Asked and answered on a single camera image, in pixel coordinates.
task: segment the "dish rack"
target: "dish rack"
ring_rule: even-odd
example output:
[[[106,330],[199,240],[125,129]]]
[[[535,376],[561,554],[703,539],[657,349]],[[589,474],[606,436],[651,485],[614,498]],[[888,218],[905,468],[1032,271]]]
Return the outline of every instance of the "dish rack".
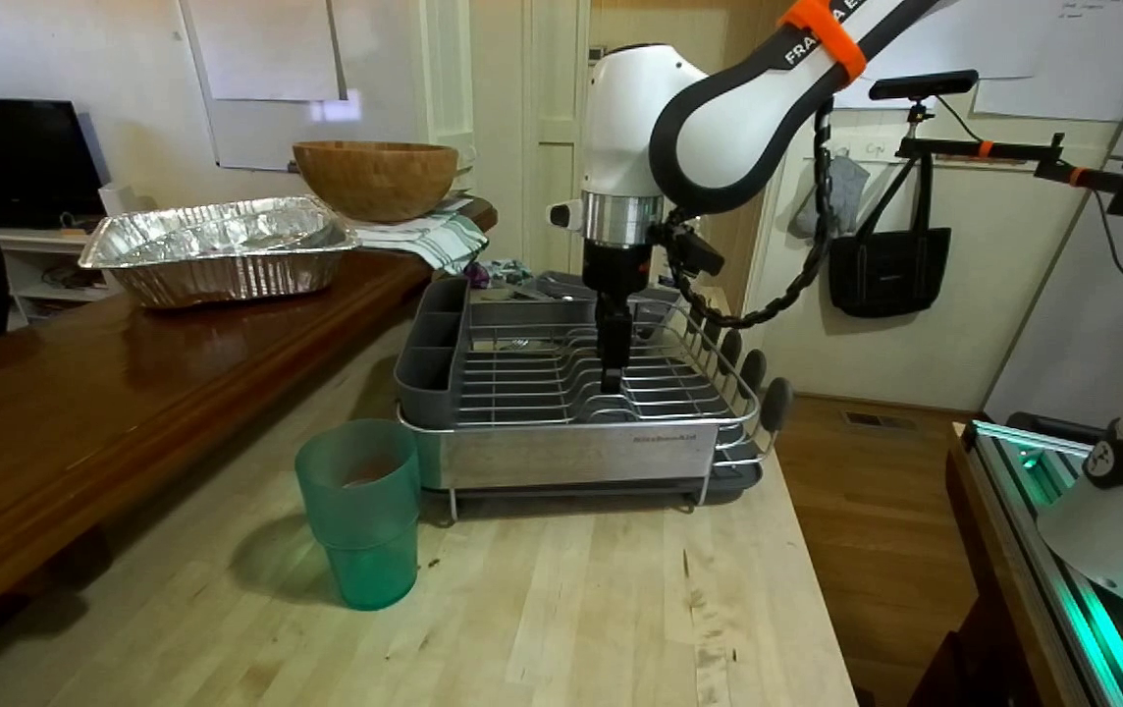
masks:
[[[599,392],[589,299],[475,296],[430,281],[396,363],[425,491],[735,498],[760,480],[756,392],[674,330],[674,296],[633,299],[619,392]]]

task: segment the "black bag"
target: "black bag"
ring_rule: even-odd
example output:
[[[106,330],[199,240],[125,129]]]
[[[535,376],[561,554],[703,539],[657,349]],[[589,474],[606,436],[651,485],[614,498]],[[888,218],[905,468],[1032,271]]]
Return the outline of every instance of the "black bag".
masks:
[[[901,190],[918,164],[918,197],[912,234],[874,234],[879,213]],[[831,306],[850,317],[899,317],[926,312],[947,274],[951,230],[929,230],[929,158],[913,158],[899,168],[892,190],[869,213],[850,240],[829,249],[829,296]]]

